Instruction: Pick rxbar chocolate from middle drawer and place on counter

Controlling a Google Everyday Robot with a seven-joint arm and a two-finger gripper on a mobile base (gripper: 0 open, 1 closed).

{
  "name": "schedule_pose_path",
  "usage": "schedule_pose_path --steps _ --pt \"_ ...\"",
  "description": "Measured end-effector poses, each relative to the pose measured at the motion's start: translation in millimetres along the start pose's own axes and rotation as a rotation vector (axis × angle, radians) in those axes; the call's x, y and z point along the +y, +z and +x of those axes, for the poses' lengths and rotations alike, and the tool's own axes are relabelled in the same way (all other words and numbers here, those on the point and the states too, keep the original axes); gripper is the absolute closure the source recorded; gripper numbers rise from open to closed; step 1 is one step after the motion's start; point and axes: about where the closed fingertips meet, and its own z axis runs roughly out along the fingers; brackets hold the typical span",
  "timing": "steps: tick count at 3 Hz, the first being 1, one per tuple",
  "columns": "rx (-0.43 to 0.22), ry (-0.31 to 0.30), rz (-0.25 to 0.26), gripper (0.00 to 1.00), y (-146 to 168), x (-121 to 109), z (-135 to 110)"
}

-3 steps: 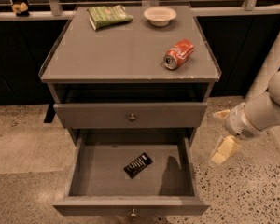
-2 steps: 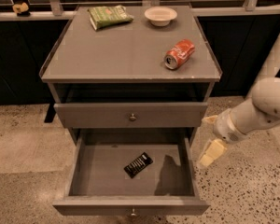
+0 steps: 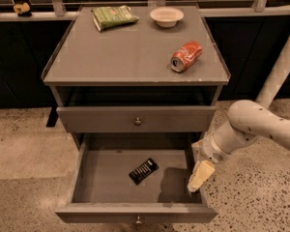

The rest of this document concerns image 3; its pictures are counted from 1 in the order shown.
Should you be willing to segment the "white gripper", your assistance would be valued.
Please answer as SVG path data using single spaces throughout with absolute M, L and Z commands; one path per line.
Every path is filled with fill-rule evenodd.
M 199 148 L 199 160 L 194 166 L 192 174 L 188 180 L 188 190 L 196 192 L 214 174 L 215 164 L 227 159 L 227 155 L 216 144 L 214 137 L 210 133 L 192 143 L 192 149 Z

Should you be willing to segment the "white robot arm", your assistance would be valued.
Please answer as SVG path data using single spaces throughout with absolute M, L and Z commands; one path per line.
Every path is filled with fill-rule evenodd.
M 279 53 L 255 101 L 234 102 L 227 120 L 192 145 L 197 161 L 188 179 L 188 190 L 195 192 L 214 174 L 215 166 L 259 137 L 269 138 L 290 151 L 290 120 L 276 116 L 269 106 L 290 73 L 290 36 Z

